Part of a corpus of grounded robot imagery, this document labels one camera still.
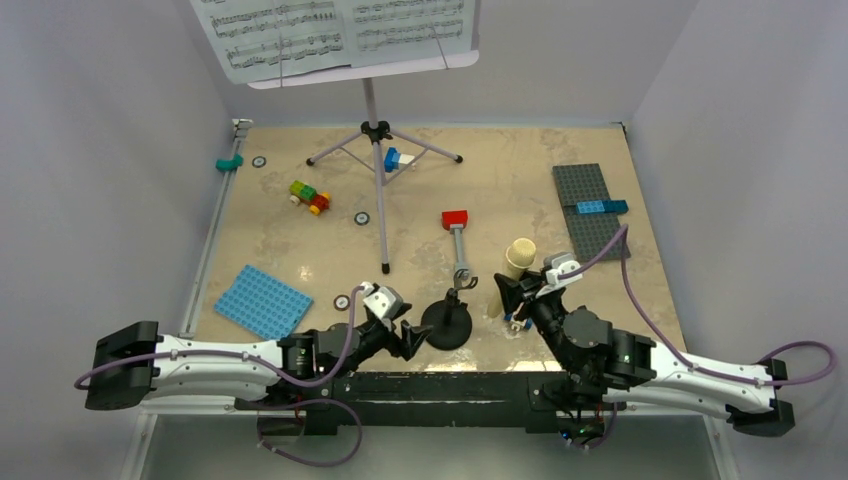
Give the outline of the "beige toy microphone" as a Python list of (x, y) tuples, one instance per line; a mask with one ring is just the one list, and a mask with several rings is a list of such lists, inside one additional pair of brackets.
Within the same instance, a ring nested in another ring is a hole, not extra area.
[[(518, 280), (535, 262), (537, 247), (535, 243), (526, 237), (514, 240), (505, 250), (503, 268), (500, 273), (506, 277)], [(503, 317), (503, 302), (498, 289), (490, 296), (486, 314), (489, 319)]]

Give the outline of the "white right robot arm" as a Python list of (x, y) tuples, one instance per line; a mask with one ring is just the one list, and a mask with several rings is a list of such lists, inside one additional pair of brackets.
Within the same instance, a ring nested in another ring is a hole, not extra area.
[(720, 418), (739, 433), (780, 437), (795, 426), (794, 408), (778, 397), (782, 361), (737, 365), (674, 353), (650, 337), (615, 327), (584, 306), (565, 308), (563, 288), (538, 274), (494, 277), (503, 306), (528, 318), (560, 367), (536, 392), (565, 412), (634, 401)]

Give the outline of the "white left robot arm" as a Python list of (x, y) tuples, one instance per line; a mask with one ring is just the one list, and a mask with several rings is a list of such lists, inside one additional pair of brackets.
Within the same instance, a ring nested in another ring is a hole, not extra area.
[(221, 396), (284, 409), (321, 390), (381, 351), (414, 357), (432, 329), (404, 319), (410, 304), (366, 319), (278, 340), (196, 342), (160, 333), (141, 321), (97, 341), (92, 368), (74, 383), (93, 411), (128, 409), (168, 396)]

